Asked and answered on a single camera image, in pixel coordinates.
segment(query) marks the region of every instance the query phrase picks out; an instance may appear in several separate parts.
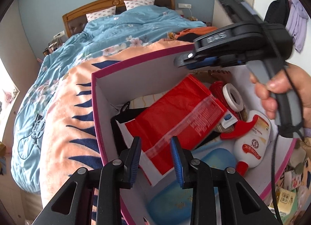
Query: wooden headboard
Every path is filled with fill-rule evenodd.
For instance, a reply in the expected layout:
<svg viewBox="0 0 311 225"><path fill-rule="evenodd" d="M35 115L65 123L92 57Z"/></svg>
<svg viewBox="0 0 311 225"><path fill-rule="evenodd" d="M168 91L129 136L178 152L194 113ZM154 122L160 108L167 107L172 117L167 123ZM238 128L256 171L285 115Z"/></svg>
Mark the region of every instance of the wooden headboard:
<svg viewBox="0 0 311 225"><path fill-rule="evenodd" d="M124 0L97 0L63 15L68 37L81 33L87 24L86 14L116 6L116 14L126 11ZM175 0L155 0L155 5L175 10Z"/></svg>

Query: tape roll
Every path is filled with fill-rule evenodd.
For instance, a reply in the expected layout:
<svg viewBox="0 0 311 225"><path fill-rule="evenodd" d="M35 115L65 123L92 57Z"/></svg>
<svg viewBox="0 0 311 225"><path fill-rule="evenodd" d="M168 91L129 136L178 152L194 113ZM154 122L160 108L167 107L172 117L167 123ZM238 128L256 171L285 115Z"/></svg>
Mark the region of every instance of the tape roll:
<svg viewBox="0 0 311 225"><path fill-rule="evenodd" d="M222 92L224 94L224 97L229 107L233 111L240 112L243 110L244 103L243 103L242 97L240 93L237 91L237 89L232 84L226 84L222 88Z"/></svg>

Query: power cord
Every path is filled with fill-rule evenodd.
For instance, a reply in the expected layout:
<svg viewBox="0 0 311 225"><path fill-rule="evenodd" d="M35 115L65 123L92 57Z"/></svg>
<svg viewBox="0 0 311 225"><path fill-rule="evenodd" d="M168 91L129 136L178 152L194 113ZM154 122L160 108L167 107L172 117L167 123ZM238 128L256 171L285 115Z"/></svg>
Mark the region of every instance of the power cord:
<svg viewBox="0 0 311 225"><path fill-rule="evenodd" d="M193 16L192 16L192 11L191 11L191 9L190 9L190 8L188 8L188 9L189 9L189 11L190 11L190 13L191 13L191 17L193 17Z"/></svg>
<svg viewBox="0 0 311 225"><path fill-rule="evenodd" d="M29 155L30 155L30 153L29 153L29 154L27 154L27 157L26 157L26 158L21 157L21 155L20 155L20 153L19 153L19 150L20 150L19 147L20 147L20 143L21 143L22 140L24 140L24 139L26 139L26 138L29 138L29 137L31 136L31 138L34 140L34 142L33 142L32 144L38 146L37 141L38 141L38 139L40 139L40 138L43 136L43 133L44 133L43 130L44 130L44 128L45 128L45 121L42 121L42 118L43 118L43 117L42 117L41 115L37 115L35 122L32 124L32 128L31 128L30 134L29 134L28 136L25 136L25 137L21 138L21 139L18 141L17 150L18 150L18 156L20 157L20 159L26 160L26 159L29 157ZM40 132L42 132L42 133L41 133L40 135L38 135L38 131L37 131L35 128L36 128L37 125L39 125L41 122L42 122L43 124L42 124L42 126L41 126L41 128L40 128L40 130L39 130L39 133L40 133Z"/></svg>
<svg viewBox="0 0 311 225"><path fill-rule="evenodd" d="M265 27L265 24L262 24L262 30L265 33L269 43L272 46L272 49L279 61L279 64L282 66L282 69L285 72L285 75L288 79L288 82L290 83L293 91L296 93L298 99L299 99L299 104L300 104L300 109L301 109L301 115L303 115L302 112L302 102L301 102L301 98L298 95L298 91L296 89L296 87L294 86L292 80L290 79L290 76L287 73L287 70L285 68L286 66L286 62L284 61L284 59L282 58L279 49L277 48L274 40L272 39L268 29ZM272 160L271 160L271 190L272 190L272 202L273 202L273 208L275 211L275 215L276 215L276 219L279 221L280 224L283 224L281 216L280 216L280 212L279 212L279 208L277 206L277 199L276 199L276 190L275 190L275 158L276 158L276 146L277 146L277 141L278 141L278 137L283 133L297 133L299 135L299 137L301 138L302 141L304 141L304 136L300 133L300 129L303 127L303 120L302 122L300 122L297 126L293 126L293 125L286 125L286 126L278 126L278 133L276 135L275 141L274 141L274 145L273 145L273 151L272 151Z"/></svg>

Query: screw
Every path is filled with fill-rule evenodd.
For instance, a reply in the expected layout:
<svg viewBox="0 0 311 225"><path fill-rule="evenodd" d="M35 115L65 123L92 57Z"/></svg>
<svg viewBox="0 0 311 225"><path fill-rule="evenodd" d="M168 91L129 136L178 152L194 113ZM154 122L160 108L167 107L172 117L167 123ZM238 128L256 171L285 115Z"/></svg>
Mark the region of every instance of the screw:
<svg viewBox="0 0 311 225"><path fill-rule="evenodd" d="M112 164L113 165L120 165L120 164L122 164L122 161L120 159L115 159L115 160L113 160Z"/></svg>
<svg viewBox="0 0 311 225"><path fill-rule="evenodd" d="M234 174L235 173L235 169L233 167L228 167L227 168L227 172L230 174Z"/></svg>
<svg viewBox="0 0 311 225"><path fill-rule="evenodd" d="M84 174L84 173L86 173L86 168L80 168L78 170L78 174Z"/></svg>
<svg viewBox="0 0 311 225"><path fill-rule="evenodd" d="M199 165L200 164L200 160L199 159L192 159L191 160L191 164L193 164L193 165Z"/></svg>

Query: blue comforter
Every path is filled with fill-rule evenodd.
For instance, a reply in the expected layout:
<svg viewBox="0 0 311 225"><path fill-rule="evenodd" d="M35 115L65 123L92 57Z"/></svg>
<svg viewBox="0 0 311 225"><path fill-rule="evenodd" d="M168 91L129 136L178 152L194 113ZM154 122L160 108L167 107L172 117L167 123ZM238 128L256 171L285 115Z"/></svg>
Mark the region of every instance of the blue comforter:
<svg viewBox="0 0 311 225"><path fill-rule="evenodd" d="M45 115L59 80L70 68L127 47L149 45L166 38L168 32L203 26L202 22L188 21L165 7L139 6L89 22L82 33L72 36L48 55L15 120L11 172L16 183L28 192L40 192L39 161Z"/></svg>

